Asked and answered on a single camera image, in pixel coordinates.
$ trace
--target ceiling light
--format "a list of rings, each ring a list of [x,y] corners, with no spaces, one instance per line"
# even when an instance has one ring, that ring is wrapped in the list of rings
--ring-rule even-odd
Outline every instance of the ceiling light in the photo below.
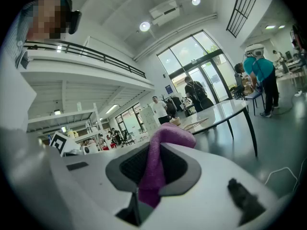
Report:
[[[265,29],[273,29],[275,27],[275,25],[267,25],[266,27],[265,27]]]
[[[192,0],[193,5],[199,5],[201,3],[201,0]]]
[[[108,114],[109,112],[111,112],[115,107],[117,107],[117,104],[116,104],[116,105],[113,105],[113,106],[106,112],[106,114]]]
[[[143,22],[142,24],[140,24],[140,30],[142,32],[147,32],[150,28],[150,24],[148,22]]]

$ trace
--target door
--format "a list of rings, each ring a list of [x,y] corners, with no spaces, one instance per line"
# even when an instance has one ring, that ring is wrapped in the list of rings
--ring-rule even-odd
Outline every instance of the door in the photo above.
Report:
[[[201,67],[205,71],[205,74],[208,76],[210,81],[209,84],[213,86],[219,102],[226,100],[228,98],[228,93],[212,63],[209,61],[203,64]]]
[[[205,91],[207,93],[208,98],[213,102],[213,104],[216,104],[216,101],[213,97],[213,94],[209,88],[209,85],[207,81],[205,80],[204,76],[202,75],[199,67],[196,67],[188,72],[188,74],[191,76],[193,81],[198,81],[202,84],[202,86],[205,88]]]

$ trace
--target teal shirt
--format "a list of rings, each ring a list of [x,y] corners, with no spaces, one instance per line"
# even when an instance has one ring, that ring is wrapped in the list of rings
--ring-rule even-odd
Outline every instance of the teal shirt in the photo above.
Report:
[[[243,62],[244,71],[250,75],[252,72],[257,76],[257,80],[262,82],[274,70],[273,62],[261,58],[256,62],[256,58],[248,57]]]

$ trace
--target striped shirt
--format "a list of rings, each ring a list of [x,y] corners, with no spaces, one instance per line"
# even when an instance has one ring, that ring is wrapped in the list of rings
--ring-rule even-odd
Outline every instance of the striped shirt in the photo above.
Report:
[[[29,25],[33,21],[34,1],[26,4],[18,13],[3,42],[3,49],[7,52],[16,68],[21,64],[25,69],[29,63],[27,51],[23,48]]]

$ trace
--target red object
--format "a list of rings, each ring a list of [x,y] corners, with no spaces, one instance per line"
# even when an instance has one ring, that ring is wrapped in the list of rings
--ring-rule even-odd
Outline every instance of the red object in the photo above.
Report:
[[[111,143],[111,148],[116,148],[116,143]],[[109,148],[108,147],[103,147],[102,148],[103,150],[109,150]]]

